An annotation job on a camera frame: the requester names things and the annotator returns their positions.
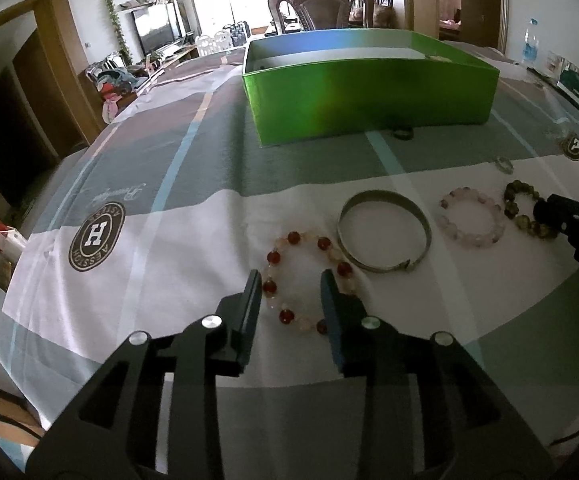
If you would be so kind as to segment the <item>silver bangle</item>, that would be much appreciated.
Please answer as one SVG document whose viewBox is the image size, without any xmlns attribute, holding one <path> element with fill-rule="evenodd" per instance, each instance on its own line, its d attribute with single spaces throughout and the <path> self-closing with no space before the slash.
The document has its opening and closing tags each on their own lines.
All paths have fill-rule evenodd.
<svg viewBox="0 0 579 480">
<path fill-rule="evenodd" d="M 409 197 L 386 190 L 351 196 L 340 209 L 336 235 L 345 257 L 375 274 L 413 271 L 433 241 L 422 208 Z"/>
</svg>

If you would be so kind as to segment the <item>clear water bottle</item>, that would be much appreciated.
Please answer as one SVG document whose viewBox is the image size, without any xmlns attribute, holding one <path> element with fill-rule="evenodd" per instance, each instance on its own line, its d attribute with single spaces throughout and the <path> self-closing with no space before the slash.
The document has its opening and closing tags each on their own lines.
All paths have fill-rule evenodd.
<svg viewBox="0 0 579 480">
<path fill-rule="evenodd" d="M 524 33 L 524 43 L 523 52 L 521 52 L 521 60 L 527 66 L 532 66 L 536 63 L 539 50 L 539 38 L 538 38 L 538 25 L 539 22 L 536 18 L 531 18 L 528 21 L 525 33 Z"/>
</svg>

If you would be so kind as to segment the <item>plaid tablecloth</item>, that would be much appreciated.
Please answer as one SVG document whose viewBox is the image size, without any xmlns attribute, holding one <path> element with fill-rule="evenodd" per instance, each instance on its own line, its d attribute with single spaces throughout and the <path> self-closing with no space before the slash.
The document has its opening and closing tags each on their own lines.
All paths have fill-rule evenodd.
<svg viewBox="0 0 579 480">
<path fill-rule="evenodd" d="M 135 330 L 165 336 L 212 312 L 305 235 L 274 275 L 250 365 L 219 384 L 227 468 L 303 474 L 360 422 L 361 386 L 335 370 L 324 337 L 315 246 L 348 198 L 390 190 L 436 220 L 442 196 L 472 186 L 499 200 L 512 179 L 579 200 L 579 110 L 521 66 L 501 72 L 480 126 L 368 132 L 264 148 L 235 58 L 198 63 L 110 125 L 63 180 L 30 233 L 3 305 L 0 363 L 50 424 Z M 503 158 L 513 168 L 495 166 Z M 566 240 L 502 221 L 472 248 L 435 230 L 411 272 L 358 271 L 367 310 L 404 333 L 453 333 L 542 443 L 579 429 L 579 264 Z"/>
</svg>

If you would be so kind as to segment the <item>red white shopping bag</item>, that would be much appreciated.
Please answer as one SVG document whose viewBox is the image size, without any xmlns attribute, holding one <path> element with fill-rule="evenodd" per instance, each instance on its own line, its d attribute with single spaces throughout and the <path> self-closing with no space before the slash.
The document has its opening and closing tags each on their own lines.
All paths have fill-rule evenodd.
<svg viewBox="0 0 579 480">
<path fill-rule="evenodd" d="M 26 245 L 26 238 L 17 229 L 0 223 L 0 255 L 6 261 L 18 263 Z"/>
</svg>

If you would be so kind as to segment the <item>green cardboard box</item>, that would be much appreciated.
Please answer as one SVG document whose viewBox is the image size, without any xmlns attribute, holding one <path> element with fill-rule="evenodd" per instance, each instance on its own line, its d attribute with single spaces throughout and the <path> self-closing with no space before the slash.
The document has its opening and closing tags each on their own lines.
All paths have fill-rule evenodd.
<svg viewBox="0 0 579 480">
<path fill-rule="evenodd" d="M 322 29 L 252 41 L 243 84 L 263 146 L 375 130 L 481 125 L 500 72 L 411 30 Z"/>
</svg>

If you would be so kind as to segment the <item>dark wooden dining chair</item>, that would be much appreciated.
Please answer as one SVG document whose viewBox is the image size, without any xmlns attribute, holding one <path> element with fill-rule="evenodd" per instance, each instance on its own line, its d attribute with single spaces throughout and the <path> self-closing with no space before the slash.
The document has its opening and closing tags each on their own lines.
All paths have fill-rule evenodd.
<svg viewBox="0 0 579 480">
<path fill-rule="evenodd" d="M 303 30 L 321 30 L 348 28 L 352 3 L 355 0 L 268 0 L 268 8 L 272 16 L 276 32 L 286 34 L 281 4 L 287 3 L 297 15 Z M 373 27 L 375 0 L 361 0 L 361 27 Z"/>
</svg>

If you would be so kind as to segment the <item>chair with clothes pile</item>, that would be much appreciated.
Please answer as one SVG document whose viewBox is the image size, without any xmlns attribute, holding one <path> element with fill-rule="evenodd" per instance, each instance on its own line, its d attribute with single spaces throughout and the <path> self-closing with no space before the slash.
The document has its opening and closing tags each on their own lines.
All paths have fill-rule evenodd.
<svg viewBox="0 0 579 480">
<path fill-rule="evenodd" d="M 119 52 L 107 55 L 104 60 L 89 65 L 86 77 L 96 87 L 103 100 L 102 119 L 105 124 L 110 124 L 118 115 L 118 102 L 136 91 L 142 84 L 141 78 L 129 72 Z"/>
</svg>

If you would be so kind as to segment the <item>wooden tv cabinet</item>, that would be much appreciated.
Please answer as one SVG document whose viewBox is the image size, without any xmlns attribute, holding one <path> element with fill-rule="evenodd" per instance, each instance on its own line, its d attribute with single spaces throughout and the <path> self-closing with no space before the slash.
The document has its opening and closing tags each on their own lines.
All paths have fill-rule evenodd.
<svg viewBox="0 0 579 480">
<path fill-rule="evenodd" d="M 138 74 L 140 76 L 152 77 L 166 73 L 167 70 L 175 68 L 179 64 L 198 58 L 198 47 L 195 44 L 186 44 L 174 54 L 164 58 L 145 58 L 144 63 L 139 65 Z"/>
</svg>

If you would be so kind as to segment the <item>flat screen television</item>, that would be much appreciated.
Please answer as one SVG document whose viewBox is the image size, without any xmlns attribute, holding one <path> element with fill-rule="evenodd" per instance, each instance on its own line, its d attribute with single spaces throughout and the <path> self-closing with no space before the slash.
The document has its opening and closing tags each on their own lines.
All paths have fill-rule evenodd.
<svg viewBox="0 0 579 480">
<path fill-rule="evenodd" d="M 134 28 L 145 55 L 179 41 L 182 37 L 175 5 L 155 3 L 131 12 Z"/>
</svg>

